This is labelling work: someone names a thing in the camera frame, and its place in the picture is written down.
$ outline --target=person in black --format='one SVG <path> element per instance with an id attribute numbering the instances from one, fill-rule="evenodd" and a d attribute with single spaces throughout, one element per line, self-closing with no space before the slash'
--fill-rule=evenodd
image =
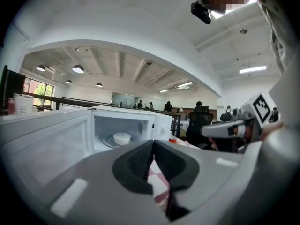
<path id="1" fill-rule="evenodd" d="M 202 112 L 202 102 L 198 101 L 196 103 L 196 107 L 194 108 L 194 112 L 197 113 L 197 112 Z"/>
<path id="2" fill-rule="evenodd" d="M 142 101 L 140 100 L 140 103 L 137 104 L 137 109 L 142 109 L 143 108 L 143 104 Z"/>
<path id="3" fill-rule="evenodd" d="M 272 115 L 269 119 L 269 123 L 277 122 L 279 120 L 279 111 L 276 107 L 273 108 Z"/>
<path id="4" fill-rule="evenodd" d="M 225 110 L 224 114 L 229 114 L 229 115 L 233 115 L 233 111 L 231 110 L 230 106 L 227 106 L 227 109 Z"/>
<path id="5" fill-rule="evenodd" d="M 172 110 L 172 105 L 171 105 L 171 102 L 168 101 L 168 102 L 165 104 L 164 111 L 170 112 L 171 110 Z"/>

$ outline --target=tree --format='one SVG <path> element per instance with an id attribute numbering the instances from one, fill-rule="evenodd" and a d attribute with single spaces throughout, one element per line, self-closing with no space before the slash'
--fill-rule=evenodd
<path id="1" fill-rule="evenodd" d="M 46 87 L 46 92 L 45 92 L 45 86 L 46 86 L 45 84 L 40 83 L 38 85 L 38 87 L 34 89 L 33 93 L 34 94 L 39 94 L 39 95 L 44 95 L 44 93 L 45 93 L 46 96 L 51 96 L 52 95 L 53 87 L 52 86 L 47 86 Z M 35 104 L 38 103 L 36 105 L 39 105 L 39 106 L 43 106 L 44 105 L 43 99 L 35 98 L 35 101 L 36 101 Z"/>
<path id="2" fill-rule="evenodd" d="M 51 96 L 52 95 L 52 90 L 53 90 L 53 87 L 48 85 L 46 87 L 46 93 L 45 93 L 45 95 L 46 96 Z"/>
<path id="3" fill-rule="evenodd" d="M 34 89 L 33 93 L 38 95 L 44 95 L 45 84 L 40 83 L 37 88 Z"/>

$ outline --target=red object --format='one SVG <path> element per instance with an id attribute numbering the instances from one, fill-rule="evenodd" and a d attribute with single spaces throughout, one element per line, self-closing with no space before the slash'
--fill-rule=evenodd
<path id="1" fill-rule="evenodd" d="M 177 138 L 174 136 L 169 137 L 169 142 L 176 143 L 176 140 L 177 140 Z"/>
<path id="2" fill-rule="evenodd" d="M 8 99 L 8 114 L 15 113 L 15 101 L 13 98 Z"/>

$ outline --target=white bowl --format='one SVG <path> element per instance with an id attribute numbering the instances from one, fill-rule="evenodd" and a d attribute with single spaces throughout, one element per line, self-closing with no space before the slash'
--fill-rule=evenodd
<path id="1" fill-rule="evenodd" d="M 127 133 L 116 133 L 113 135 L 114 141 L 118 145 L 126 145 L 129 143 L 131 136 Z"/>

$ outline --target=office chair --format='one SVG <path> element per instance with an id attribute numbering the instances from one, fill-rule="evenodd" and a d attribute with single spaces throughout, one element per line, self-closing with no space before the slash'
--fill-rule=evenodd
<path id="1" fill-rule="evenodd" d="M 211 149 L 208 138 L 202 136 L 200 130 L 201 127 L 211 124 L 213 117 L 213 114 L 208 112 L 190 112 L 186 140 L 198 148 Z"/>

